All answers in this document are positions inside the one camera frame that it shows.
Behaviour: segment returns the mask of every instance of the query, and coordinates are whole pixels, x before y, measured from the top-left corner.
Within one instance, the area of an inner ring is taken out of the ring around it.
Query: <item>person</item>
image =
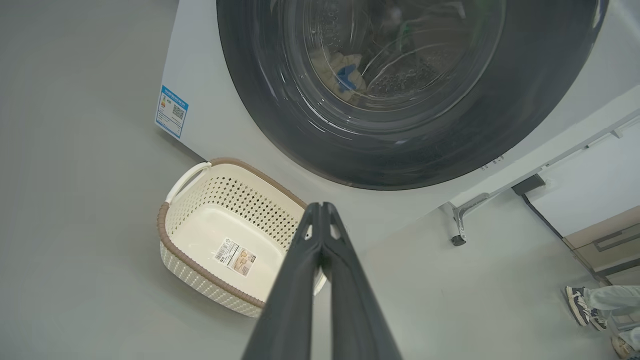
[[[599,289],[564,289],[567,303],[581,326],[592,324],[599,331],[607,329],[607,319],[613,311],[631,313],[640,308],[640,286],[604,286]],[[611,339],[620,359],[628,359],[640,351],[640,327],[624,331]]]

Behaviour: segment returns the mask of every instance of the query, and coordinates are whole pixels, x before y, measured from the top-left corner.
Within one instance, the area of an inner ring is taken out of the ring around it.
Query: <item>laundry basket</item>
[[[258,317],[305,208],[242,161],[198,164],[175,183],[160,207],[163,263],[202,295]],[[325,281],[319,272],[314,294]]]

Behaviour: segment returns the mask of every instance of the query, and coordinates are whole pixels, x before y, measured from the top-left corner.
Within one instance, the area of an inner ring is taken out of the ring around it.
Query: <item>brown basket rim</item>
[[[293,195],[293,193],[291,193],[287,188],[285,188],[284,186],[280,185],[279,183],[277,183],[275,180],[273,180],[272,178],[270,178],[269,176],[267,176],[265,173],[261,172],[260,170],[256,169],[255,167],[241,161],[238,159],[234,159],[234,158],[216,158],[210,161],[212,166],[215,165],[221,165],[221,164],[231,164],[231,165],[236,165],[238,167],[241,167],[245,170],[248,170],[249,172],[253,173],[254,175],[258,176],[259,178],[261,178],[262,180],[265,180],[267,183],[269,183],[271,186],[273,186],[274,188],[278,189],[280,192],[282,192],[283,194],[285,194],[288,198],[290,198],[291,200],[293,200],[295,203],[297,203],[298,205],[300,205],[302,208],[306,208],[307,204],[305,204],[302,200],[300,200],[299,197]],[[180,249],[178,249],[177,246],[175,246],[175,244],[171,241],[171,238],[169,237],[169,235],[166,232],[166,228],[165,226],[165,220],[166,220],[166,214],[169,211],[169,203],[168,202],[164,202],[162,204],[162,206],[160,206],[160,212],[158,213],[158,218],[157,218],[157,228],[158,228],[158,234],[160,235],[160,241],[162,242],[162,244],[164,245],[164,247],[166,247],[167,250],[169,250],[169,252],[171,252],[176,258],[180,259],[180,261],[182,261],[183,263],[187,264],[188,267],[192,268],[196,273],[200,274],[202,277],[204,277],[205,279],[207,279],[208,281],[211,281],[213,284],[215,284],[216,286],[218,286],[219,288],[225,290],[226,292],[232,294],[233,296],[248,302],[249,304],[256,306],[258,308],[264,308],[264,302],[261,300],[256,299],[253,296],[250,296],[249,294],[240,291],[239,289],[237,289],[234,286],[229,285],[229,283],[223,281],[222,279],[220,279],[219,277],[215,276],[214,274],[210,273],[207,269],[205,269],[204,267],[200,266],[200,264],[196,263],[195,261],[193,261],[193,259],[191,259],[189,256],[187,256],[187,254],[185,254],[183,251],[181,251]]]

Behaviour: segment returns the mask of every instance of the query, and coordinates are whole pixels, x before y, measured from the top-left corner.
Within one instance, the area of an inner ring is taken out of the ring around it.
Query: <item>gray floor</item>
[[[0,359],[241,355],[254,320],[159,258],[157,209],[200,161],[152,123],[176,7],[0,4]],[[558,291],[587,273],[512,193],[469,216],[464,247],[450,224],[434,212],[362,257],[406,359],[614,358]]]

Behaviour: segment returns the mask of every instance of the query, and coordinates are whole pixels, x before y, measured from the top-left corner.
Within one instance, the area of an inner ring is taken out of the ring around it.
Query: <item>shoe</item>
[[[607,320],[598,314],[598,309],[591,310],[591,324],[593,327],[598,329],[598,331],[607,330]]]
[[[584,288],[571,288],[569,286],[564,288],[566,293],[566,301],[569,304],[569,308],[580,326],[587,326],[591,321],[591,309],[584,301]]]
[[[620,359],[626,359],[629,355],[634,351],[633,348],[626,341],[622,340],[621,337],[617,336],[615,338],[611,338],[611,345],[613,345],[613,350],[616,351],[616,354]]]

